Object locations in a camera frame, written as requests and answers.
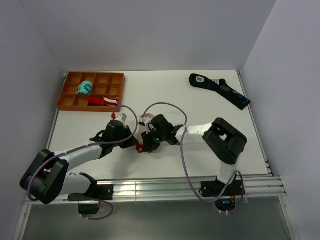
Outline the beige sock with red toe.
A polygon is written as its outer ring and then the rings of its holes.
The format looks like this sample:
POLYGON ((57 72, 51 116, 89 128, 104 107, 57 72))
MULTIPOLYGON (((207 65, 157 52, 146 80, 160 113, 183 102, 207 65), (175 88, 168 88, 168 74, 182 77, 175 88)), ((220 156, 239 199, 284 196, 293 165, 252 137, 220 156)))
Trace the beige sock with red toe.
MULTIPOLYGON (((151 113, 146 113, 145 114, 146 116, 148 117, 155 117, 153 114, 151 113)), ((144 141, 143 141, 143 137, 142 137, 142 134, 143 133, 146 133, 148 134, 150 132, 150 128, 148 127, 148 124, 145 125, 145 126, 141 126, 141 125, 138 125, 138 135, 137 135, 137 140, 138 140, 138 144, 136 145, 136 150, 141 154, 143 152, 143 147, 144 147, 144 141)))

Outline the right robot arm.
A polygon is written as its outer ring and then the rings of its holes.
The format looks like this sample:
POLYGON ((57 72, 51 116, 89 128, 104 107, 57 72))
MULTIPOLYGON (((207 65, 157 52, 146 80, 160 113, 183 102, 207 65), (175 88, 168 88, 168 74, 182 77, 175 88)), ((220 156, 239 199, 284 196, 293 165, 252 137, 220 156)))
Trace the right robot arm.
POLYGON ((139 120, 140 153, 152 153, 162 143, 171 146, 183 144, 207 144, 221 161, 216 183, 217 191, 229 194, 233 188, 233 174, 238 170, 238 158, 245 149, 248 140, 240 131, 223 118, 204 125, 172 125, 164 115, 145 116, 139 120))

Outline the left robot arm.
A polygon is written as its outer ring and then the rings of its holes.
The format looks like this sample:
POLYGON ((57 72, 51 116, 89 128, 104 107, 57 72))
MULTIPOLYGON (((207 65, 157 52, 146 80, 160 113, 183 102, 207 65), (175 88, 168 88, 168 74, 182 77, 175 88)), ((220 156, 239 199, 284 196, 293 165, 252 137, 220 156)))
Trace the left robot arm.
POLYGON ((127 149, 138 144, 137 138, 124 120, 111 120, 85 145, 74 149, 52 152, 41 150, 22 176, 19 185, 31 201, 53 202, 60 195, 80 194, 91 200, 98 193, 97 180, 86 173, 75 176, 68 172, 91 161, 111 154, 119 147, 127 149))

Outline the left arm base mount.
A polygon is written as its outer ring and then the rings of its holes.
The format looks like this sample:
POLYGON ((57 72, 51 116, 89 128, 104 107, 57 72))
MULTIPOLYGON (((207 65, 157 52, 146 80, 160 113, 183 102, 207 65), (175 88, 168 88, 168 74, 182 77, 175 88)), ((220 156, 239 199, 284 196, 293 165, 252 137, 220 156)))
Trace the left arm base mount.
POLYGON ((92 221, 108 218, 114 211, 114 206, 109 202, 113 199, 114 185, 95 185, 89 188, 86 193, 69 194, 67 200, 69 202, 78 202, 78 213, 83 218, 92 221), (100 210, 106 207, 109 210, 105 216, 98 217, 100 210))

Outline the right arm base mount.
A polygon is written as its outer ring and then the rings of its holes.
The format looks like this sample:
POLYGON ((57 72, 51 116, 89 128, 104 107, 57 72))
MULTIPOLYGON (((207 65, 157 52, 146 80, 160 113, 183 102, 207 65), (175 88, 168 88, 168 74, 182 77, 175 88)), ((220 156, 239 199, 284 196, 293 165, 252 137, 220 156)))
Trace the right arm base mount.
MULTIPOLYGON (((200 185, 201 188, 199 190, 199 194, 204 198, 217 197, 225 187, 225 185, 217 179, 212 181, 202 181, 200 185)), ((232 211, 237 206, 236 197, 244 197, 245 193, 242 181, 234 179, 222 194, 222 197, 226 198, 220 198, 217 200, 215 202, 215 206, 218 210, 223 212, 232 211)))

